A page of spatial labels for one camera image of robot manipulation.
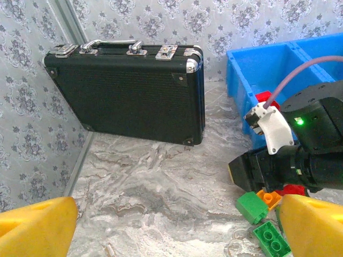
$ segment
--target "white plastic bracket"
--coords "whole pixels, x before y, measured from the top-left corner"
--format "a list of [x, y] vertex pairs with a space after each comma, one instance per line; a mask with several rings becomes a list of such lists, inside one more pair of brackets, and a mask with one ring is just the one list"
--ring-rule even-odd
[[255, 113], [259, 120], [259, 127], [255, 128], [256, 133], [263, 132], [266, 138], [268, 153], [276, 154], [282, 146], [291, 146], [294, 144], [292, 130], [287, 121], [279, 110], [274, 106], [269, 106], [264, 109], [263, 104], [258, 103], [251, 109], [251, 113]]

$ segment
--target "orange lego brick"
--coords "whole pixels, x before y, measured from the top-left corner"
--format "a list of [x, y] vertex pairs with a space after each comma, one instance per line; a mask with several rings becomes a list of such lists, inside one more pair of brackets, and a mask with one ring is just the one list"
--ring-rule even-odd
[[282, 196], [280, 196], [277, 192], [272, 193], [265, 193], [263, 190], [258, 191], [256, 193], [258, 197], [262, 199], [268, 205], [268, 211], [271, 211], [275, 208], [276, 205], [280, 202]]

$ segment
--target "green lego brick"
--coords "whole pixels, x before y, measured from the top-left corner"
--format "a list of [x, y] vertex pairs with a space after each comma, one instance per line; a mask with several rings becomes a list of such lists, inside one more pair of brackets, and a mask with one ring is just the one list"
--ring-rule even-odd
[[268, 205], [254, 192], [245, 193], [238, 198], [236, 208], [250, 222], [257, 224], [268, 214]]
[[280, 220], [280, 208], [281, 208], [281, 206], [276, 206], [275, 207], [275, 214], [277, 216], [277, 220], [278, 220], [278, 225], [279, 225], [280, 231], [283, 233], [284, 229], [282, 227], [281, 220]]
[[256, 228], [253, 233], [267, 257], [285, 257], [290, 253], [289, 245], [270, 221]]

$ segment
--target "red lego brick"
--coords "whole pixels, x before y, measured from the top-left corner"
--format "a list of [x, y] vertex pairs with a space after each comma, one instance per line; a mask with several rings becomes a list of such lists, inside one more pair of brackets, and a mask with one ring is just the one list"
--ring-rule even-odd
[[281, 196], [284, 196], [285, 194], [306, 195], [305, 187], [298, 185], [286, 185], [283, 190], [275, 190], [275, 192]]
[[[262, 92], [262, 93], [255, 95], [255, 97], [256, 97], [257, 101], [259, 103], [261, 103], [261, 102], [267, 101], [271, 95], [272, 95], [272, 93], [270, 93], [269, 91], [265, 91], [265, 92]], [[278, 110], [280, 110], [280, 105], [276, 101], [273, 101], [271, 106], [275, 106]]]

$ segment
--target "green led light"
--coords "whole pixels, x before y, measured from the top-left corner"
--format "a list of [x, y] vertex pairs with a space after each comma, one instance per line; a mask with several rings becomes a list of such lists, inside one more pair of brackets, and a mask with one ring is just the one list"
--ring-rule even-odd
[[296, 123], [297, 123], [297, 125], [302, 126], [302, 125], [304, 125], [304, 120], [303, 119], [298, 119], [296, 121]]

